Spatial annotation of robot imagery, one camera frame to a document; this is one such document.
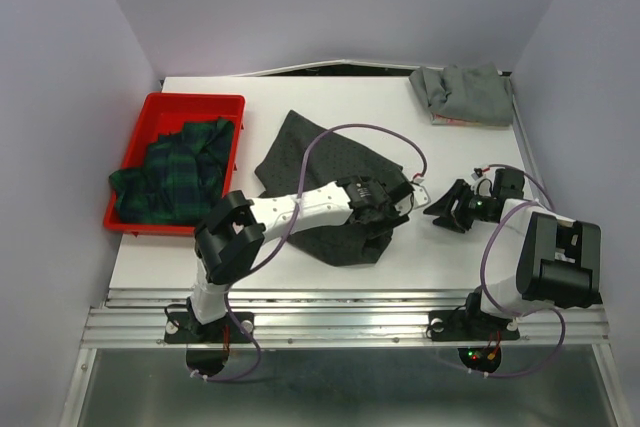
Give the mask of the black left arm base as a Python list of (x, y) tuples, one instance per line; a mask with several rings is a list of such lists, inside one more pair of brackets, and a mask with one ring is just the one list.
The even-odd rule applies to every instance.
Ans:
[(163, 341), (169, 345), (250, 343), (229, 315), (208, 324), (200, 324), (187, 311), (169, 312)]

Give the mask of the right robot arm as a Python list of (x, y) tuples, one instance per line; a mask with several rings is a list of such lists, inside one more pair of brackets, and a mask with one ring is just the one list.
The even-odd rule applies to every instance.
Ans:
[[(524, 195), (526, 172), (491, 164), (474, 172), (475, 183), (458, 179), (424, 213), (433, 224), (456, 233), (474, 223), (496, 226), (483, 251), (480, 286), (460, 313), (463, 331), (482, 337), (496, 319), (514, 319), (546, 309), (600, 305), (601, 228), (559, 215)], [(491, 249), (506, 231), (518, 235), (515, 253), (490, 282)]]

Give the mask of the grey dotted skirt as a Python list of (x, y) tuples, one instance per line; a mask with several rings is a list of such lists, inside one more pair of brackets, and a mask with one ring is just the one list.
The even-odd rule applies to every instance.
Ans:
[[(291, 110), (255, 175), (265, 197), (297, 192), (301, 163), (308, 145), (324, 129)], [(304, 189), (311, 190), (350, 177), (379, 180), (400, 166), (353, 140), (330, 133), (314, 147), (305, 174)], [(373, 237), (362, 225), (328, 226), (292, 234), (288, 243), (334, 267), (376, 263), (392, 240), (392, 232)]]

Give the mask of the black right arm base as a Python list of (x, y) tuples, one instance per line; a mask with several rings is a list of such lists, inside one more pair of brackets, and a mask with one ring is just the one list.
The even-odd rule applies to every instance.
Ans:
[(435, 342), (489, 341), (520, 339), (518, 329), (509, 330), (509, 322), (486, 315), (469, 314), (462, 307), (432, 310), (428, 313), (426, 332)]

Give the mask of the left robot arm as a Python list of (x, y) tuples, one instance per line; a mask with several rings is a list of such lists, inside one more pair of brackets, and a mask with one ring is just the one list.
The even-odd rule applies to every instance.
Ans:
[(251, 274), (263, 245), (320, 227), (362, 225), (374, 236), (386, 234), (409, 220), (414, 200), (415, 185), (400, 172), (382, 181), (347, 177), (274, 198), (230, 192), (194, 230), (198, 270), (188, 299), (188, 329), (202, 341), (221, 333), (225, 296)]

